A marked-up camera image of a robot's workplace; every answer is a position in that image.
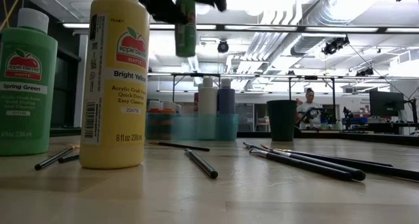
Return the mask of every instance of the computer monitor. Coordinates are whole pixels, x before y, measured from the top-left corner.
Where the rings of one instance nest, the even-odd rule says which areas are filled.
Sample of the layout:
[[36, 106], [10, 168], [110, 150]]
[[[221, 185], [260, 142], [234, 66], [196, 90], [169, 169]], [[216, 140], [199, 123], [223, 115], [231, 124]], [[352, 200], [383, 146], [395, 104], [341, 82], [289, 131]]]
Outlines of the computer monitor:
[[369, 92], [371, 116], [399, 116], [399, 111], [405, 109], [403, 94], [395, 92]]

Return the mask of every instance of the desk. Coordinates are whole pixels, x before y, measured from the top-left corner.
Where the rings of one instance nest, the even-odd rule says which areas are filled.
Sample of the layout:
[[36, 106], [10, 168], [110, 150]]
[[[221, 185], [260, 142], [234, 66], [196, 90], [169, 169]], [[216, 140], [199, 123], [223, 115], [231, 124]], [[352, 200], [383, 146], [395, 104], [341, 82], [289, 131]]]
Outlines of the desk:
[[[141, 166], [82, 169], [77, 161], [36, 172], [46, 155], [0, 158], [0, 223], [255, 224], [417, 223], [418, 183], [367, 174], [344, 182], [252, 157], [241, 143], [186, 141], [219, 172], [210, 180], [182, 150], [147, 145]], [[248, 139], [271, 144], [269, 139]], [[50, 154], [79, 137], [52, 138]], [[296, 139], [283, 148], [419, 169], [414, 147]]]
[[402, 127], [411, 127], [414, 131], [414, 123], [405, 122], [380, 122], [380, 123], [369, 123], [368, 128], [376, 133], [393, 133], [400, 134], [399, 129]]

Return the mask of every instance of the dark green cup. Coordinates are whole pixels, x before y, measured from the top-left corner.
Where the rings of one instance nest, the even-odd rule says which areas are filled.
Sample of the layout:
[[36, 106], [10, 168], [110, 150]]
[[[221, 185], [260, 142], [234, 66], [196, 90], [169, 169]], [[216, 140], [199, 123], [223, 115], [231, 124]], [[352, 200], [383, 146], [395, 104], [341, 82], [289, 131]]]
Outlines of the dark green cup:
[[267, 104], [272, 141], [293, 141], [297, 101], [271, 100]]

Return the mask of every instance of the teal plastic bin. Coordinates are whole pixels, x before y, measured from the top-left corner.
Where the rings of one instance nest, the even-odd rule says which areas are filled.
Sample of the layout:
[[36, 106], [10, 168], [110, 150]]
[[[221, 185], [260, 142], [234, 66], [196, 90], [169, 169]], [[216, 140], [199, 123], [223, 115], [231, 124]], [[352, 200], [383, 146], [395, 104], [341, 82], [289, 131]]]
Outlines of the teal plastic bin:
[[237, 138], [238, 115], [148, 113], [146, 122], [145, 135], [149, 140], [234, 141]]

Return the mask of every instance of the person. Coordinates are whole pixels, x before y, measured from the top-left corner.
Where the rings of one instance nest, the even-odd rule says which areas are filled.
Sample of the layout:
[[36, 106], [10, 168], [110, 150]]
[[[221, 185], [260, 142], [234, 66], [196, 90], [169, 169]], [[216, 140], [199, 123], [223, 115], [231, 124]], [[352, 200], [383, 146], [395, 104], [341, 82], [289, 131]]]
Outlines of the person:
[[[321, 104], [313, 102], [313, 100], [314, 91], [308, 88], [306, 91], [306, 101], [297, 107], [298, 119], [301, 119], [310, 108], [323, 108]], [[312, 110], [310, 115], [301, 121], [300, 129], [307, 129], [307, 127], [320, 128], [320, 123], [320, 112], [318, 110]]]

